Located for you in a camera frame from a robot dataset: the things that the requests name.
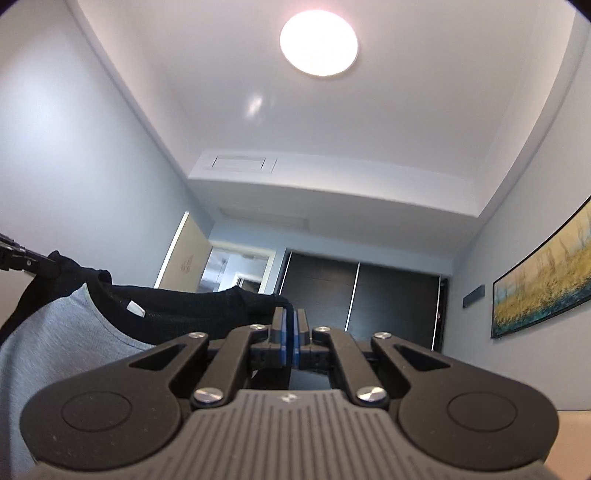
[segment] dark wardrobe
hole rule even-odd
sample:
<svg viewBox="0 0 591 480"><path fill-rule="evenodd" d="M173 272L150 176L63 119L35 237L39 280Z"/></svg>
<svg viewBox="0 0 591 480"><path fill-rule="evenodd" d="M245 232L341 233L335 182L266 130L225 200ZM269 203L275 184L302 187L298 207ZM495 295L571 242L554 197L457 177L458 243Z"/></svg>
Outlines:
<svg viewBox="0 0 591 480"><path fill-rule="evenodd" d="M441 287L435 275L291 252L279 291L306 310L310 327L342 328L356 340L390 332L439 350Z"/></svg>

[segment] ceiling light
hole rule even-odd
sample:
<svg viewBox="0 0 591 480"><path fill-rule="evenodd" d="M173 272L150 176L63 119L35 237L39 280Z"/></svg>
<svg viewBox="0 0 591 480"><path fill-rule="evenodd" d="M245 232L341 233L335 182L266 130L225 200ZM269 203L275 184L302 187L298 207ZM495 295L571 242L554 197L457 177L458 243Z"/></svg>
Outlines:
<svg viewBox="0 0 591 480"><path fill-rule="evenodd" d="M321 77L348 69L359 48L351 25L323 10L308 10L291 17L281 30L279 44L294 67Z"/></svg>

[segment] doorway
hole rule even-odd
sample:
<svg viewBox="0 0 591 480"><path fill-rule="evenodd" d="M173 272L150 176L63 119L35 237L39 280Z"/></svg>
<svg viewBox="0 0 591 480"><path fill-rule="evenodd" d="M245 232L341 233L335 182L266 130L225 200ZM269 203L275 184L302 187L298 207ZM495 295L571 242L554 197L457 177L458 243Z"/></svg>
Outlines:
<svg viewBox="0 0 591 480"><path fill-rule="evenodd" d="M197 292L223 291L238 286L264 293L274 259L274 251L214 242Z"/></svg>

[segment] landscape painting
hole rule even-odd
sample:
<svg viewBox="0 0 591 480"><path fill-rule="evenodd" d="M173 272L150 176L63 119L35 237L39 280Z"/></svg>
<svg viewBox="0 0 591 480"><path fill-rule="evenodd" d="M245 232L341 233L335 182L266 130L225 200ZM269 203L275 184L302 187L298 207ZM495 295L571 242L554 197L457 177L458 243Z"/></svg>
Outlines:
<svg viewBox="0 0 591 480"><path fill-rule="evenodd" d="M492 338L543 322L591 299L589 200L493 284Z"/></svg>

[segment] clothing label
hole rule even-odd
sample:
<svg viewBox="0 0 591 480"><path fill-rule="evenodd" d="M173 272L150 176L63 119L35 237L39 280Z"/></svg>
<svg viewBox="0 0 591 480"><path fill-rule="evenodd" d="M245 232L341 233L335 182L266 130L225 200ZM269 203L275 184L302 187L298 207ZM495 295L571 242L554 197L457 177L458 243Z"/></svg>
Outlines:
<svg viewBox="0 0 591 480"><path fill-rule="evenodd" d="M136 302L134 302L133 300L129 301L129 304L127 305L127 309L131 313L135 313L139 317L146 316L146 311L142 307L140 307Z"/></svg>

